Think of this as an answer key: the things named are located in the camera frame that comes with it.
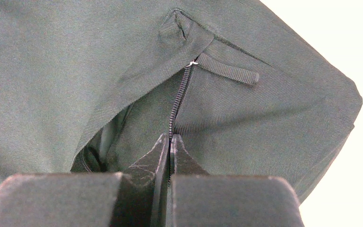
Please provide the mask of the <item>black student backpack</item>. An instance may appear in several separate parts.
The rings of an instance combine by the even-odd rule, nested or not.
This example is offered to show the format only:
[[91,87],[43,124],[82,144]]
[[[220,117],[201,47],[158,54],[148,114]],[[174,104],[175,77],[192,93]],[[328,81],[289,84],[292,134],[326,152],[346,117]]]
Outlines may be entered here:
[[0,0],[0,184],[127,168],[169,130],[306,199],[363,100],[258,0]]

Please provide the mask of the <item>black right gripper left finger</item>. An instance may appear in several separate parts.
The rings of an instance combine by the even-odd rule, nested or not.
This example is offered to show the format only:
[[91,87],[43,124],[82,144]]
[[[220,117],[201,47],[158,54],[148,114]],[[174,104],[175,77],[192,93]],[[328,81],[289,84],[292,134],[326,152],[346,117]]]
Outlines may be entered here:
[[121,172],[17,174],[0,185],[0,227],[163,227],[169,138]]

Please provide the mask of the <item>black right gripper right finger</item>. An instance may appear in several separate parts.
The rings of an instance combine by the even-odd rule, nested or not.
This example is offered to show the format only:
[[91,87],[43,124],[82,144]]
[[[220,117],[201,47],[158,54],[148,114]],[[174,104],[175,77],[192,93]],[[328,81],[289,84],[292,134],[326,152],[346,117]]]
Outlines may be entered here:
[[210,175],[180,135],[171,148],[174,227],[302,227],[298,198],[283,178]]

